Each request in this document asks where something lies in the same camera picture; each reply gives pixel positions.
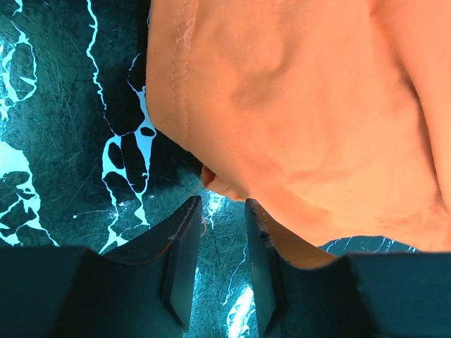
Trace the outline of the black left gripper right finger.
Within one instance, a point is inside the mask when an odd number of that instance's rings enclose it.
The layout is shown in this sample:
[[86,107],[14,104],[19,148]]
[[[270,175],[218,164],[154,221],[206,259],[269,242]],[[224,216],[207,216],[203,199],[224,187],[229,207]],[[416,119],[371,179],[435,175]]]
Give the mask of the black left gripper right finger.
[[302,263],[277,252],[276,221],[245,204],[260,337],[449,337],[448,253],[349,253],[290,241]]

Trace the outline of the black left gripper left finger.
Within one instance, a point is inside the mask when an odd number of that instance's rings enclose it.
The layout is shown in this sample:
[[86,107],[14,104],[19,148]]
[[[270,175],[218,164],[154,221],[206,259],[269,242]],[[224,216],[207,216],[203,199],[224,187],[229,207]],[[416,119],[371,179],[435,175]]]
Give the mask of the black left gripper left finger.
[[202,200],[191,196],[103,255],[83,246],[2,247],[1,336],[183,336],[201,224]]

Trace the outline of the orange t-shirt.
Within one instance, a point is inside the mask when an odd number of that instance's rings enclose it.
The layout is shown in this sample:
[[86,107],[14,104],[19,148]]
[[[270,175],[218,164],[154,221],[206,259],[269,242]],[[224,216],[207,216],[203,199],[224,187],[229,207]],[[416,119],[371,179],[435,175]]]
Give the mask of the orange t-shirt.
[[450,250],[449,1],[153,1],[151,122],[291,265]]

